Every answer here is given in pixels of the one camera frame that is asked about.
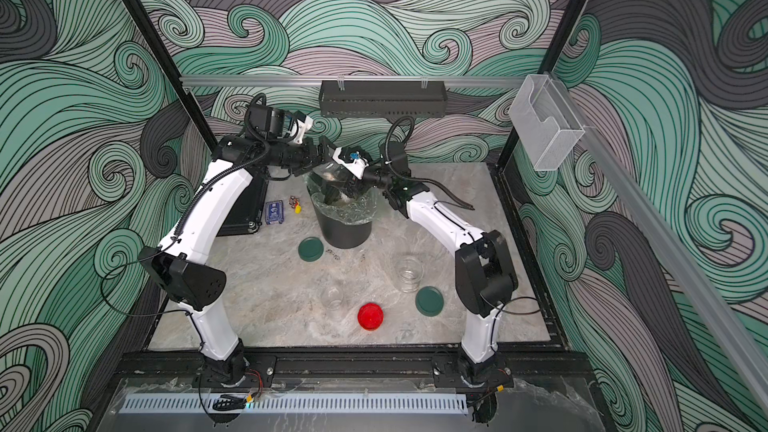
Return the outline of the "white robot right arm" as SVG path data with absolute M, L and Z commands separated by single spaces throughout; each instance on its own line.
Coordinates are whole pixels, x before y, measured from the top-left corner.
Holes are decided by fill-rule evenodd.
M 496 368 L 498 321 L 518 287 L 511 253 L 501 232 L 486 232 L 456 215 L 430 187 L 379 166 L 356 174 L 351 191 L 378 188 L 390 206 L 420 225 L 454 257 L 455 291 L 466 309 L 457 368 L 479 384 Z

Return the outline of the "red jar lid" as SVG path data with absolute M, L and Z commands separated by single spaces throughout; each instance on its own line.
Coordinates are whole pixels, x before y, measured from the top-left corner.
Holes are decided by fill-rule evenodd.
M 382 325 L 383 320 L 383 309 L 376 303 L 365 303 L 358 310 L 358 324 L 366 331 L 377 330 Z

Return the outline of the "black trash bin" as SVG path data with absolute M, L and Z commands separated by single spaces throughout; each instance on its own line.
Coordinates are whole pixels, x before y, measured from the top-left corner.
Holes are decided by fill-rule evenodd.
M 372 223 L 348 225 L 320 212 L 316 213 L 325 240 L 338 249 L 352 249 L 362 245 L 371 235 Z

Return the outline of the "red yellow toy car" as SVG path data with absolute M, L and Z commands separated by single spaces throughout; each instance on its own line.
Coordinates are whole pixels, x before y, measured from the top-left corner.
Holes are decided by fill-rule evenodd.
M 289 205 L 295 214 L 300 214 L 302 211 L 302 205 L 297 196 L 291 196 L 289 198 Z

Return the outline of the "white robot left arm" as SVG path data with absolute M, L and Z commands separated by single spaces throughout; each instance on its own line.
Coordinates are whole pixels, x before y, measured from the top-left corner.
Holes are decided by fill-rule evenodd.
M 298 176 L 329 162 L 334 148 L 325 137 L 296 145 L 261 136 L 224 136 L 182 217 L 157 246 L 146 246 L 138 255 L 150 278 L 197 332 L 204 370 L 225 387 L 245 379 L 247 361 L 222 299 L 226 273 L 207 265 L 213 242 L 256 174 L 275 166 Z

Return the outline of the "clear acrylic wall holder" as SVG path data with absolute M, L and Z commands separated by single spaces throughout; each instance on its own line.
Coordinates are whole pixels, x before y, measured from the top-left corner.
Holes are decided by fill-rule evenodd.
M 509 117 L 537 172 L 557 170 L 585 133 L 567 87 L 548 74 L 525 77 Z

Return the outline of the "green-lidded oatmeal jar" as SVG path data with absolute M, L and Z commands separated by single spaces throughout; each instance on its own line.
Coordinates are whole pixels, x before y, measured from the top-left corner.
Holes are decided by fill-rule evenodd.
M 394 285 L 403 293 L 416 292 L 424 276 L 423 264 L 412 255 L 400 257 L 394 266 Z
M 362 195 L 358 178 L 345 166 L 328 163 L 315 167 L 309 182 L 316 186 L 325 204 L 348 202 Z

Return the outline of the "black hard case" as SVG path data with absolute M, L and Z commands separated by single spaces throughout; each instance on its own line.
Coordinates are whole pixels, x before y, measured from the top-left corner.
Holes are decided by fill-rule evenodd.
M 243 190 L 220 227 L 217 236 L 254 234 L 263 224 L 268 181 L 263 173 L 255 173 L 251 183 Z

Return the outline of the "green jar lid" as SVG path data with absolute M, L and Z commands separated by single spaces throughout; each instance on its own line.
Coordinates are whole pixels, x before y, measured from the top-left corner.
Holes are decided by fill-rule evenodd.
M 315 262 L 322 257 L 325 247 L 320 238 L 307 237 L 299 243 L 297 251 L 301 260 Z
M 415 306 L 420 314 L 426 317 L 435 317 L 443 311 L 444 298 L 436 287 L 425 286 L 417 291 Z

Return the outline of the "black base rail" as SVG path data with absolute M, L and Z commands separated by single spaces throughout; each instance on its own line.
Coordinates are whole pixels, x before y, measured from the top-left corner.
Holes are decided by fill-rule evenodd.
M 116 374 L 123 377 L 194 377 L 206 386 L 252 379 L 276 388 L 300 379 L 406 379 L 436 388 L 469 390 L 510 386 L 531 379 L 541 387 L 570 380 L 596 383 L 581 353 L 546 347 L 504 346 L 484 365 L 472 365 L 453 345 L 371 347 L 246 347 L 229 366 L 215 365 L 194 351 L 144 351 L 124 355 Z

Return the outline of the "blue card box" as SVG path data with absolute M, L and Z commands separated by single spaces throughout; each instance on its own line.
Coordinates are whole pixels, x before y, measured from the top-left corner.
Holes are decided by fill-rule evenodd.
M 265 223 L 267 225 L 284 223 L 284 202 L 282 200 L 269 201 L 265 204 Z

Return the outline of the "black wall-mounted tray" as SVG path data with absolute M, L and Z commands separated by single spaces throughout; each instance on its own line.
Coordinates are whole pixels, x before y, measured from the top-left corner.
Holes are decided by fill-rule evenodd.
M 323 82 L 319 91 L 321 115 L 339 119 L 443 117 L 447 102 L 442 82 Z

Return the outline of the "clear oatmeal jar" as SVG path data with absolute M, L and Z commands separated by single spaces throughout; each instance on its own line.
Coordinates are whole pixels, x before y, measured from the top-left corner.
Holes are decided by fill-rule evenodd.
M 344 293 L 337 285 L 328 285 L 321 291 L 320 302 L 326 311 L 341 311 L 344 305 Z

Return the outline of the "clear plastic bin liner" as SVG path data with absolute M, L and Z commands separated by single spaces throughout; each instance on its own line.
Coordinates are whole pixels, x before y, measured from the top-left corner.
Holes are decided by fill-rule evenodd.
M 309 182 L 311 173 L 312 171 L 305 177 L 305 184 L 313 205 L 320 213 L 348 225 L 363 224 L 374 219 L 378 204 L 375 189 L 369 190 L 356 200 L 325 204 L 321 201 L 318 188 Z

